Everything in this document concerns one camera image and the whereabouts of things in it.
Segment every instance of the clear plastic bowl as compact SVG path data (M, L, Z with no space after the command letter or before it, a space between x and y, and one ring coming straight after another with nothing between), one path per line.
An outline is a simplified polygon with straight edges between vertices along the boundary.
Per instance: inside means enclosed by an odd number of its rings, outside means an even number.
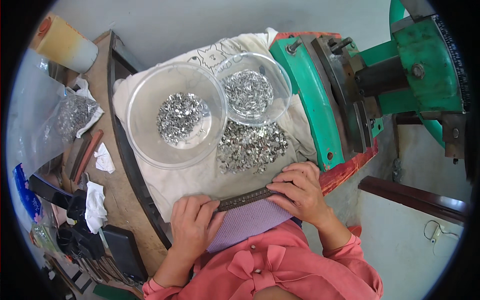
M243 70L252 70L265 75L272 84L274 100L257 119L245 118L231 109L228 111L228 117L237 123L248 126L263 126L275 122L287 111L292 99L292 83L287 72L272 58L263 54L246 52L234 55L221 63L215 76L224 84L230 75Z
M177 144L168 144L156 124L158 110L169 95L193 93L204 101L202 119ZM127 113L127 137L132 149L148 164L167 170L183 169L207 157L227 124L227 98L213 74L198 65L175 62L151 70L135 87Z

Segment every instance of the woman's left hand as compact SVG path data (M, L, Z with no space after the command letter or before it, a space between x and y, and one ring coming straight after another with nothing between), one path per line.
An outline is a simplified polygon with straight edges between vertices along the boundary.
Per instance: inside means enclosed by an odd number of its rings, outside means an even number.
M173 244L168 252L175 252L175 256L193 264L222 225L226 212L219 212L212 219L219 204L220 201L212 201L207 195L182 197L175 202L170 218Z

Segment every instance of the pink bow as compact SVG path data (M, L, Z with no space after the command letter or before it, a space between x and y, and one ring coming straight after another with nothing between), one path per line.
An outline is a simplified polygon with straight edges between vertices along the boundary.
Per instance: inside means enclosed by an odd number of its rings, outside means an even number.
M298 271L278 271L285 251L285 247L269 245L266 264L261 253L251 253L247 250L237 252L227 270L245 282L239 286L230 300L246 299L248 295L251 296L248 299L252 299L254 294L252 291L257 292L276 285L286 289L281 282L299 280L312 275Z

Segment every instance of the white wall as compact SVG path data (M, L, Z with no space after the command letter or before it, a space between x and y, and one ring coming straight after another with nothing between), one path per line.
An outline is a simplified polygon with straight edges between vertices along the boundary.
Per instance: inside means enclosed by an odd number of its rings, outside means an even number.
M53 12L94 40L113 29L145 66L224 37L326 31L360 50L390 39L389 0L59 0Z
M470 201L471 186L463 159L453 164L423 125L399 125L402 184L435 194Z
M445 232L461 234L463 228L431 215L378 197L359 193L359 213L362 226L361 247L365 260L373 266L384 283L382 300L422 299L455 250L458 241L442 235L433 245L423 235L429 220L445 227ZM432 236L435 224L426 228Z

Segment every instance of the green machine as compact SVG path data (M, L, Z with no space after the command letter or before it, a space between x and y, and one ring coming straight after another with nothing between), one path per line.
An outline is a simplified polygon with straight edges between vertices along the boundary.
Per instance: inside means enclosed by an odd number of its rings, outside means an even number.
M322 171L373 146L383 115L408 111L446 157L464 158L470 92L447 28L426 0L392 0L390 26L391 41L362 52L350 37L315 35L270 48L300 95Z

